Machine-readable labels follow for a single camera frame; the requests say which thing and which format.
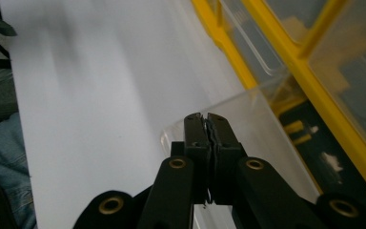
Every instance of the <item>black metal bracket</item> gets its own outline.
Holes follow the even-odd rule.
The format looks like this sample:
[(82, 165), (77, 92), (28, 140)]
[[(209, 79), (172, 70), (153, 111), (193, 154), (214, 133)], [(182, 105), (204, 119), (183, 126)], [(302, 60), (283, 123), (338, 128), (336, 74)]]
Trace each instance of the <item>black metal bracket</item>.
[(192, 228), (193, 206), (206, 201), (232, 205), (237, 228), (366, 228), (366, 208), (355, 199), (300, 198), (269, 162), (246, 155), (226, 118), (191, 114), (184, 130), (152, 187), (134, 198), (99, 195), (74, 228)]

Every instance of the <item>jeans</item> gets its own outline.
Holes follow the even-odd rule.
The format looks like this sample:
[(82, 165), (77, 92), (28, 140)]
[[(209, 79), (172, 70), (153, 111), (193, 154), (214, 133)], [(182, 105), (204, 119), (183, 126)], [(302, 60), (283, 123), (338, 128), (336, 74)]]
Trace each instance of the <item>jeans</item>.
[(0, 186), (9, 199), (17, 225), (37, 228), (19, 114), (0, 123)]

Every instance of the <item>transparent plastic panel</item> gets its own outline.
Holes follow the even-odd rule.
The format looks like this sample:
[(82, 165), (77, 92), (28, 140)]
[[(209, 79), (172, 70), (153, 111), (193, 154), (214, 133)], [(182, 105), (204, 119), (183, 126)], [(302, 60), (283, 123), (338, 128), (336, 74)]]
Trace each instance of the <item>transparent plastic panel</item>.
[(240, 0), (221, 0), (223, 28), (259, 83), (289, 74)]
[[(318, 191), (264, 95), (264, 92), (269, 94), (270, 91), (265, 88), (252, 89), (201, 113), (226, 117), (248, 156), (269, 161), (302, 198), (315, 202)], [(161, 136), (165, 156), (170, 156), (172, 141), (183, 140), (183, 120), (166, 128)], [(233, 228), (229, 226), (233, 225), (230, 213), (231, 209), (227, 206), (208, 205), (205, 209), (197, 206), (195, 224), (200, 225), (198, 228)]]
[(366, 1), (350, 1), (313, 53), (310, 66), (366, 140)]
[(265, 0), (265, 2), (289, 36), (296, 43), (301, 43), (327, 0)]

